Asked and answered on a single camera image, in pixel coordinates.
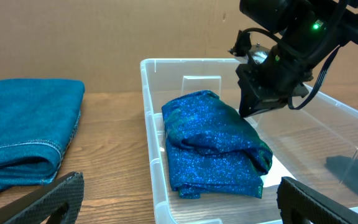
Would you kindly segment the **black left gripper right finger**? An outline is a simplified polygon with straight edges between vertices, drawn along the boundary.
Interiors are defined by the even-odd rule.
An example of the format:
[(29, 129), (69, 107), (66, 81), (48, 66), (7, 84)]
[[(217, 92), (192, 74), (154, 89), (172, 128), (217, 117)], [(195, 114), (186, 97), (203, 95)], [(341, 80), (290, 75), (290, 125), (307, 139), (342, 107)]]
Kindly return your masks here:
[(277, 205), (284, 224), (358, 224), (358, 213), (291, 177), (282, 178)]

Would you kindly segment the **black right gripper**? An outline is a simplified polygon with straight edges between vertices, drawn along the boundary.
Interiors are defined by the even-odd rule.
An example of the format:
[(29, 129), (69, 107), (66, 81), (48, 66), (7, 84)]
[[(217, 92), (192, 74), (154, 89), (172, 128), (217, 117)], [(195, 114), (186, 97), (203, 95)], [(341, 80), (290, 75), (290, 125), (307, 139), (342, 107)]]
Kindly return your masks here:
[(254, 58), (257, 47), (251, 44), (252, 29), (240, 30), (234, 47), (229, 51), (236, 57), (246, 57), (236, 74), (241, 89), (239, 114), (246, 118), (270, 110), (281, 109), (294, 96), (305, 97), (304, 82), (313, 79), (312, 69), (294, 56), (281, 42), (274, 45), (263, 62)]

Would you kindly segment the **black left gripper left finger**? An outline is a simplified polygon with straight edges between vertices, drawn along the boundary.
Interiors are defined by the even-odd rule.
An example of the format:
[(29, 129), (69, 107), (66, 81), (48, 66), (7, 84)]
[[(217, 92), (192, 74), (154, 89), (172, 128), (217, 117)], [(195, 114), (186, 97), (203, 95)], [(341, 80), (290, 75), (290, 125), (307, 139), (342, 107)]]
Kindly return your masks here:
[(0, 223), (75, 223), (84, 197), (81, 172), (70, 172), (0, 208)]

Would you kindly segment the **blue green glitter cloth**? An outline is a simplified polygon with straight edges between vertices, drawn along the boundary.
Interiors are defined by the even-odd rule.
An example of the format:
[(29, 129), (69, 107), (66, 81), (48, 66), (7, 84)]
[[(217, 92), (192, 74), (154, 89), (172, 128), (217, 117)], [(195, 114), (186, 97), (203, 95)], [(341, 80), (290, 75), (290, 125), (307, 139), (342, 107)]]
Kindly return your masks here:
[(211, 192), (261, 198), (273, 152), (239, 113), (210, 90), (162, 106), (172, 190), (197, 199)]

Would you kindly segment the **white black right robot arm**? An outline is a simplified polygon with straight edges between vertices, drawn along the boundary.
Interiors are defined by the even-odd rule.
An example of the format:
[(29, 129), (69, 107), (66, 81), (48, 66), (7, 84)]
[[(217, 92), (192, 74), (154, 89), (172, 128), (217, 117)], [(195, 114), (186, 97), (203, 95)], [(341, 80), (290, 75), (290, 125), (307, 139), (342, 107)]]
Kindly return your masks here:
[(239, 114), (305, 107), (319, 92), (339, 49), (358, 45), (358, 0), (241, 0), (259, 27), (239, 31), (230, 53), (246, 57), (236, 73)]

